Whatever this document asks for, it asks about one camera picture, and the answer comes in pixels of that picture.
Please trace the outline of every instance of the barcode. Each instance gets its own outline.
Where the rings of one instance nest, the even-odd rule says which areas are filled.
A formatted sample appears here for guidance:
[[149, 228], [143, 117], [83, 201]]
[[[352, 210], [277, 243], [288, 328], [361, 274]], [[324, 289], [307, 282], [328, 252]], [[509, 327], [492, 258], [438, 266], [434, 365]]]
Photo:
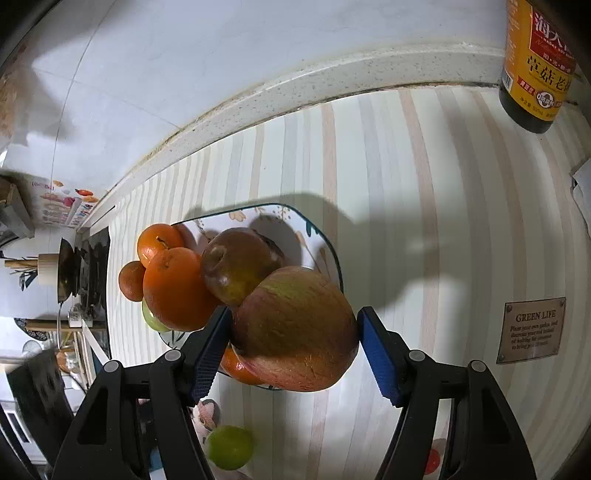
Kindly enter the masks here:
[[511, 87], [513, 87], [513, 79], [505, 69], [503, 69], [503, 75], [501, 78], [503, 80], [503, 85], [505, 85], [505, 88], [507, 89], [507, 92], [510, 92]]

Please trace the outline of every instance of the white plate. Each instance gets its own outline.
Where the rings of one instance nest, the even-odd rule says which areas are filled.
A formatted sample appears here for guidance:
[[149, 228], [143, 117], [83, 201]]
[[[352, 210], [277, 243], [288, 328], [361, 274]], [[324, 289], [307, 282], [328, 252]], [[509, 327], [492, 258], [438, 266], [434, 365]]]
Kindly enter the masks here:
[[[202, 254], [219, 233], [234, 227], [249, 227], [273, 240], [285, 255], [287, 265], [301, 265], [316, 270], [343, 291], [339, 260], [329, 240], [300, 212], [287, 205], [265, 203], [175, 224], [185, 246]], [[170, 348], [179, 349], [190, 332], [160, 333]]]

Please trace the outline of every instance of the brown fruit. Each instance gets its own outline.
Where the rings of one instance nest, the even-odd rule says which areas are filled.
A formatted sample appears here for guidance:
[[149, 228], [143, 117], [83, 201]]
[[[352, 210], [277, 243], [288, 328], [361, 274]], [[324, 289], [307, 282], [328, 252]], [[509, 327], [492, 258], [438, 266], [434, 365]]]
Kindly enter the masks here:
[[246, 383], [247, 385], [261, 385], [264, 383], [260, 378], [252, 375], [252, 373], [242, 365], [230, 345], [226, 347], [226, 351], [222, 357], [221, 366], [230, 377], [239, 382]]
[[202, 256], [205, 285], [230, 307], [238, 307], [271, 272], [284, 265], [281, 250], [250, 228], [230, 228], [216, 236]]
[[119, 289], [126, 299], [142, 301], [144, 298], [144, 274], [146, 269], [142, 262], [134, 260], [125, 265], [119, 272]]
[[264, 279], [237, 309], [232, 344], [248, 371], [284, 390], [330, 387], [359, 347], [353, 310], [336, 285], [302, 267]]
[[150, 225], [138, 238], [138, 257], [148, 268], [157, 253], [169, 248], [184, 247], [183, 237], [178, 230], [166, 223]]
[[165, 249], [144, 275], [144, 297], [152, 314], [173, 330], [199, 330], [219, 305], [203, 284], [200, 257], [185, 247]]

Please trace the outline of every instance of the table surface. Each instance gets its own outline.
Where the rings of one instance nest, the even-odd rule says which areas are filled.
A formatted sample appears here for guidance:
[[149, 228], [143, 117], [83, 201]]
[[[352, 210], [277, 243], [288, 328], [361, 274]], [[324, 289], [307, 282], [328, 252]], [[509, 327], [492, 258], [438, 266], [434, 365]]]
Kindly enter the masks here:
[[[534, 135], [515, 125], [495, 89], [422, 87], [312, 106], [220, 140], [124, 198], [109, 226], [113, 357], [151, 362], [167, 349], [117, 275], [141, 231], [254, 203], [294, 206], [339, 256], [357, 311], [435, 360], [483, 359], [525, 434], [540, 479], [551, 478], [591, 417], [589, 237], [570, 194], [591, 154], [591, 129], [564, 105]], [[505, 302], [566, 296], [557, 356], [495, 365]], [[398, 411], [362, 352], [328, 390], [272, 393], [218, 375], [222, 423], [253, 431], [243, 471], [261, 479], [373, 478]], [[441, 402], [436, 438], [445, 437]]]

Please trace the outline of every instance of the bottle label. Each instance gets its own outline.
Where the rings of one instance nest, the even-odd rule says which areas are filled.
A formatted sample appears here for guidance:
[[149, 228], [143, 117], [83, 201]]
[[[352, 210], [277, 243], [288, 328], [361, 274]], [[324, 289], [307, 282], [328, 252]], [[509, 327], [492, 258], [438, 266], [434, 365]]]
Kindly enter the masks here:
[[551, 122], [569, 90], [576, 62], [556, 29], [527, 0], [508, 0], [502, 82], [513, 100]]

